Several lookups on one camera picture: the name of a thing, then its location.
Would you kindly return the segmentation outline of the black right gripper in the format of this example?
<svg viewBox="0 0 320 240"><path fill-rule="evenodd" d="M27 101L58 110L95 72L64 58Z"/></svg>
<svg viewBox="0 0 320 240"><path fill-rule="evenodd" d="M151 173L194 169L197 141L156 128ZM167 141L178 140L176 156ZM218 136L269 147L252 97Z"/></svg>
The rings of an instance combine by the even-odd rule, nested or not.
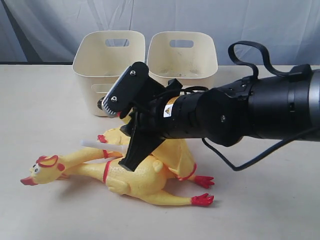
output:
<svg viewBox="0 0 320 240"><path fill-rule="evenodd" d="M232 126L233 103L222 92L200 86L192 92L177 79L168 83L165 92L147 101L147 112L135 107L130 121L120 128L130 136L125 157L118 163L127 171L134 172L160 145L160 139L209 139L225 147L240 140Z"/></svg>

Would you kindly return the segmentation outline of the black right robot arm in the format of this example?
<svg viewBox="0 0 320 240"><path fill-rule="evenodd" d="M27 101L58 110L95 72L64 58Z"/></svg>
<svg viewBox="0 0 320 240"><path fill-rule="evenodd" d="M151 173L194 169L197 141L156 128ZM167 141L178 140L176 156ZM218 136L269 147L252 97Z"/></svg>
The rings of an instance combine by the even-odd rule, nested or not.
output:
<svg viewBox="0 0 320 240"><path fill-rule="evenodd" d="M277 143L240 165L244 170L284 145L320 139L320 73L309 65L264 79L255 75L211 89L182 88L173 79L163 86L149 76L143 62L119 77L115 111L130 116L121 128L130 139L120 165L135 171L165 140L201 139L208 147L230 147L242 137L276 139Z"/></svg>

